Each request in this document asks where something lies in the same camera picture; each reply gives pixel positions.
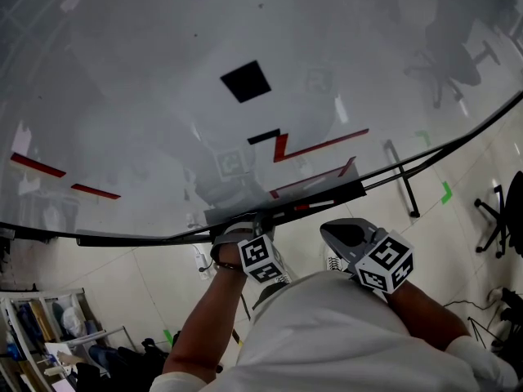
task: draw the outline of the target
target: red line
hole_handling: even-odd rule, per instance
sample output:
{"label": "red line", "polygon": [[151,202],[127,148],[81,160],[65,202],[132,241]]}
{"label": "red line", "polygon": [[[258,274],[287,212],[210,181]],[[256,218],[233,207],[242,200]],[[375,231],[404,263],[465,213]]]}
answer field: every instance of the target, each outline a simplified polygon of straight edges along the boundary
{"label": "red line", "polygon": [[109,199],[114,199],[114,200],[121,198],[121,196],[119,196],[117,194],[104,192],[103,190],[93,189],[92,187],[87,187],[84,185],[72,185],[71,189],[80,190],[81,192],[95,194],[96,196],[101,196],[103,198],[109,198]]}
{"label": "red line", "polygon": [[46,173],[46,174],[49,174],[54,177],[58,177],[59,179],[61,179],[63,176],[65,176],[65,171],[46,166],[45,164],[39,163],[38,161],[34,161],[31,158],[27,158],[27,157],[17,154],[17,153],[13,153],[13,155],[11,156],[11,161],[22,164],[23,166],[26,166],[26,167],[33,168],[34,170],[38,170],[39,172]]}
{"label": "red line", "polygon": [[294,183],[291,183],[290,185],[281,186],[278,189],[271,190],[269,193],[272,196],[272,198],[278,199],[279,198],[278,191],[280,191],[281,189],[287,189],[289,187],[292,187],[292,186],[295,186],[295,185],[299,185],[300,183],[305,183],[306,181],[317,179],[318,177],[323,177],[326,174],[337,172],[338,170],[340,170],[340,174],[338,174],[337,176],[338,177],[342,177],[346,173],[346,171],[351,167],[351,165],[354,162],[354,160],[355,160],[355,157],[350,157],[349,161],[347,161],[346,164],[343,167],[334,168],[333,170],[326,171],[325,173],[321,173],[321,174],[318,174],[316,176],[307,177],[306,179],[303,179],[303,180],[300,180],[300,181],[296,181]]}
{"label": "red line", "polygon": [[342,177],[347,172],[347,170],[351,168],[351,165],[355,159],[356,157],[349,158],[349,161],[346,162],[345,167],[343,168],[342,172],[338,175],[338,177]]}
{"label": "red line", "polygon": [[310,153],[311,151],[316,151],[317,149],[327,147],[329,145],[336,144],[338,142],[342,142],[343,140],[349,140],[350,138],[354,138],[356,136],[361,136],[369,133],[369,129],[363,129],[358,132],[354,132],[349,135],[340,136],[339,138],[336,138],[335,140],[328,140],[326,142],[322,142],[321,144],[314,145],[309,148],[302,149],[300,151],[297,151],[292,154],[285,155],[285,148],[287,147],[287,140],[288,140],[288,134],[283,134],[276,137],[276,144],[275,144],[275,158],[274,162],[279,163],[280,161],[288,160],[289,158],[297,157],[298,155],[302,155],[305,153]]}

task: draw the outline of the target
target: black square marker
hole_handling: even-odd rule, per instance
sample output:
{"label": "black square marker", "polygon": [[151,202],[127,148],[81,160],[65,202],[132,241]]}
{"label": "black square marker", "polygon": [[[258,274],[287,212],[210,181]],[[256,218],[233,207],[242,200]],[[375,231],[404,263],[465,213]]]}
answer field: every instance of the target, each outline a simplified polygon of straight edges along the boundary
{"label": "black square marker", "polygon": [[253,276],[260,283],[268,282],[269,280],[277,278],[281,275],[282,274],[279,271],[278,267],[276,267],[272,263],[269,263],[268,265],[263,265],[259,269],[255,269],[251,272],[251,276]]}
{"label": "black square marker", "polygon": [[387,237],[378,248],[369,254],[369,257],[376,261],[381,267],[391,270],[398,261],[401,260],[409,248],[398,243],[395,239]]}
{"label": "black square marker", "polygon": [[411,254],[392,274],[392,288],[396,289],[398,286],[400,286],[400,283],[403,282],[407,276],[412,273],[412,270],[414,270],[414,264]]}
{"label": "black square marker", "polygon": [[255,265],[257,262],[269,257],[267,245],[265,245],[265,239],[263,237],[256,238],[250,243],[243,245],[241,250],[245,267]]}
{"label": "black square marker", "polygon": [[387,281],[380,274],[370,273],[366,270],[360,270],[362,280],[361,282],[369,287],[375,287],[376,289],[387,291]]}
{"label": "black square marker", "polygon": [[269,83],[257,61],[231,71],[221,77],[221,80],[239,103],[244,103],[270,91]]}

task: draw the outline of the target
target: black bar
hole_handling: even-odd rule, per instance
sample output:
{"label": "black bar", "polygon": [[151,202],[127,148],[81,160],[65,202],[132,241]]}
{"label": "black bar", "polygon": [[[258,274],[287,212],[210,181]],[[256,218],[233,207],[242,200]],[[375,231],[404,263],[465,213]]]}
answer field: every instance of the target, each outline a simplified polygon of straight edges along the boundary
{"label": "black bar", "polygon": [[261,135],[252,136],[251,138],[248,138],[247,141],[250,145],[254,145],[259,142],[263,142],[264,140],[269,140],[270,138],[276,138],[280,135],[281,132],[279,131],[279,129],[275,129],[274,131],[268,131]]}
{"label": "black bar", "polygon": [[183,245],[211,243],[210,235],[187,235],[181,238],[116,238],[116,237],[78,237],[76,243],[80,247],[157,247],[161,245]]}
{"label": "black bar", "polygon": [[[398,152],[396,151],[396,147],[394,144],[392,144],[391,140],[388,140],[385,145],[383,146],[385,149],[389,149],[392,153],[392,157],[394,157],[394,161],[397,163],[400,162],[400,156],[398,155]],[[405,169],[403,166],[398,166],[400,169],[400,174],[405,173]],[[410,212],[410,216],[413,218],[419,218],[421,215],[419,214],[418,205],[416,204],[416,198],[414,197],[414,193],[412,191],[412,188],[410,187],[409,178],[403,176],[403,183],[405,184],[405,188],[407,189],[407,194],[409,195],[410,202],[412,203],[413,210]]]}

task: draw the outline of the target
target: office chair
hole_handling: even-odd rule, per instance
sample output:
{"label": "office chair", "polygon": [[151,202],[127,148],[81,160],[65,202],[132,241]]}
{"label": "office chair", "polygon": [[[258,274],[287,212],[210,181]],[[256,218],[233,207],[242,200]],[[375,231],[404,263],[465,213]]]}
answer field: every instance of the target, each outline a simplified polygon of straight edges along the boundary
{"label": "office chair", "polygon": [[501,233],[501,251],[496,252],[496,258],[501,258],[505,254],[505,244],[508,236],[510,236],[509,247],[514,247],[516,253],[521,256],[523,255],[521,245],[523,237],[519,232],[517,224],[521,211],[523,211],[523,173],[519,171],[512,179],[512,183],[508,189],[506,203],[501,185],[496,186],[494,192],[499,195],[499,212],[496,212],[492,207],[482,202],[481,199],[476,199],[474,202],[475,207],[483,207],[496,219],[496,228],[490,235],[487,244],[484,247],[477,247],[476,252],[485,252],[490,247],[490,244],[498,237],[498,234]]}
{"label": "office chair", "polygon": [[441,106],[444,85],[450,87],[454,99],[460,101],[463,94],[456,82],[477,86],[481,83],[477,65],[482,60],[490,56],[496,64],[500,64],[486,41],[483,41],[485,49],[474,58],[465,47],[479,15],[483,13],[477,10],[476,0],[437,0],[436,17],[425,28],[427,51],[416,52],[426,65],[411,66],[404,70],[405,75],[410,75],[414,70],[427,71],[436,80],[435,109]]}
{"label": "office chair", "polygon": [[427,65],[410,66],[404,70],[405,75],[409,76],[412,71],[427,71],[436,80],[436,99],[434,100],[434,109],[441,107],[443,97],[443,86],[446,84],[454,93],[454,99],[460,101],[463,93],[459,90],[456,82],[477,86],[481,83],[481,77],[477,71],[477,65],[484,59],[490,57],[497,65],[500,65],[498,56],[492,47],[483,41],[485,49],[477,56],[472,58],[465,47],[456,42],[453,48],[447,46],[443,48],[433,47],[431,50],[432,57],[423,51],[416,51],[416,56],[421,56]]}

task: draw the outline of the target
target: chair leg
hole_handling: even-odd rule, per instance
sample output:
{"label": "chair leg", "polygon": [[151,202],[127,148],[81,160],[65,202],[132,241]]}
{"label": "chair leg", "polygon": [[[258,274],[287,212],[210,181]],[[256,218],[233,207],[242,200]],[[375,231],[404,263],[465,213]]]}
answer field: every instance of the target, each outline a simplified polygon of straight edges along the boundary
{"label": "chair leg", "polygon": [[507,243],[507,226],[505,224],[505,199],[503,197],[503,190],[501,185],[494,188],[494,192],[499,195],[499,215],[501,219],[498,221],[498,225],[501,226],[501,251],[496,252],[496,257],[501,258],[505,255],[505,244]]}
{"label": "chair leg", "polygon": [[498,237],[498,234],[501,231],[501,229],[502,229],[502,226],[501,225],[497,225],[496,229],[494,230],[492,235],[490,235],[490,238],[487,241],[487,244],[485,244],[484,247],[477,247],[476,248],[476,252],[486,252],[489,249],[490,244],[492,244],[496,240],[496,238]]}
{"label": "chair leg", "polygon": [[494,218],[496,218],[496,220],[500,218],[499,213],[497,211],[495,211],[492,207],[487,205],[485,202],[482,202],[481,199],[476,199],[476,201],[474,202],[474,206],[475,207],[482,206],[490,215],[492,215]]}

